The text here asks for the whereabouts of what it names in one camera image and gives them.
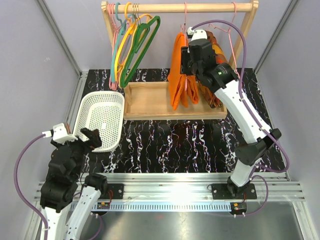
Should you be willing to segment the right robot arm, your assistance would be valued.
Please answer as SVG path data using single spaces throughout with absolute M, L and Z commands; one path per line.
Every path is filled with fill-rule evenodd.
M 237 163 L 221 192 L 225 199 L 240 199 L 250 185 L 255 165 L 282 134 L 255 111 L 233 68 L 226 62 L 217 63 L 209 40 L 192 40 L 187 47 L 182 47 L 181 72 L 195 76 L 207 87 L 227 107 L 243 134 L 245 144 L 235 149 Z

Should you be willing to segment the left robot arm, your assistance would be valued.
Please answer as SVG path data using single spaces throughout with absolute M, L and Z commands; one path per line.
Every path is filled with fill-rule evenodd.
M 55 125 L 50 131 L 50 142 L 55 150 L 40 189 L 41 213 L 44 216 L 42 240 L 78 240 L 94 204 L 108 194 L 107 177 L 90 173 L 84 180 L 75 209 L 68 215 L 78 188 L 84 153 L 102 146 L 98 129 L 84 127 L 80 132 L 86 140 L 71 134 L 69 127 L 63 123 Z

